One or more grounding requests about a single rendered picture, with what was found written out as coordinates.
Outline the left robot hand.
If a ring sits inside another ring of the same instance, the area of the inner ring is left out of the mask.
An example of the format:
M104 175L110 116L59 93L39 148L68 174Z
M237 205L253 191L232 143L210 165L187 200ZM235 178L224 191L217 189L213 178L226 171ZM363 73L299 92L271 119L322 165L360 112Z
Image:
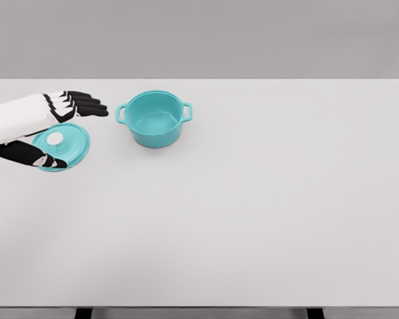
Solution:
M61 90L36 93L0 104L0 158L22 165L64 169L67 162L21 141L76 117L108 115L90 94Z

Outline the teal pot lid white knob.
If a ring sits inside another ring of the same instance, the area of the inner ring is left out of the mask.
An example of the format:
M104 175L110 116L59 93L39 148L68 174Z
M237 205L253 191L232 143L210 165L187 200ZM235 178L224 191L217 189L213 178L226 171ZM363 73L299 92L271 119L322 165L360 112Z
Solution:
M44 171L62 171L83 160L90 148L90 136L81 126L62 123L37 134L32 144L43 152L66 162L66 168L40 167Z

